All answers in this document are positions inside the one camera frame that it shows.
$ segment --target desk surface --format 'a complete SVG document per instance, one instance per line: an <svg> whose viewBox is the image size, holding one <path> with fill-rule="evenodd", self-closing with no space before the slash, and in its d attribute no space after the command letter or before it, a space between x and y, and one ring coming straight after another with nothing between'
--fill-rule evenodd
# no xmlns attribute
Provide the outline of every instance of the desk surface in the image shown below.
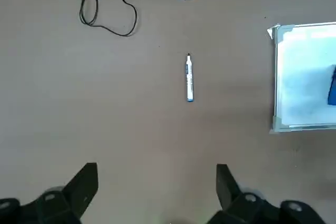
<svg viewBox="0 0 336 224"><path fill-rule="evenodd" d="M201 224L219 209L215 165L227 163L243 187L332 223L334 132L269 135L266 29L335 21L334 0L128 1L140 23L125 39L83 26L80 0L0 0L0 196L28 202L94 161L83 223ZM100 3L104 24L131 26L120 0Z"/></svg>

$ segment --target blue object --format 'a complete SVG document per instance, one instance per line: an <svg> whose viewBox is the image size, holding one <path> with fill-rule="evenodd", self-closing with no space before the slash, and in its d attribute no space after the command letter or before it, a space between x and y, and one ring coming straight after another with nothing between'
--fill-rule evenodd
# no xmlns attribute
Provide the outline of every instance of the blue object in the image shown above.
<svg viewBox="0 0 336 224"><path fill-rule="evenodd" d="M328 105L336 105L336 68L334 74L332 75L332 81L328 96Z"/></svg>

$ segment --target black plastic part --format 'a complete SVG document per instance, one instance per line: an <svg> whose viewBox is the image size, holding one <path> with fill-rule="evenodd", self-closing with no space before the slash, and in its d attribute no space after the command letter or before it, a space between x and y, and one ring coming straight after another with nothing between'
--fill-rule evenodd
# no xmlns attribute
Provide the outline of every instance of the black plastic part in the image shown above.
<svg viewBox="0 0 336 224"><path fill-rule="evenodd" d="M223 210L242 194L227 165L217 164L216 192Z"/></svg>
<svg viewBox="0 0 336 224"><path fill-rule="evenodd" d="M305 203L289 200L277 208L253 193L242 193L227 165L217 165L216 191L223 210L208 224L325 224Z"/></svg>
<svg viewBox="0 0 336 224"><path fill-rule="evenodd" d="M80 224L97 190L97 164L88 163L62 191L48 191L24 206L0 199L0 224Z"/></svg>
<svg viewBox="0 0 336 224"><path fill-rule="evenodd" d="M70 208L80 218L88 208L98 190L98 169L96 163L87 163L63 188L62 193Z"/></svg>

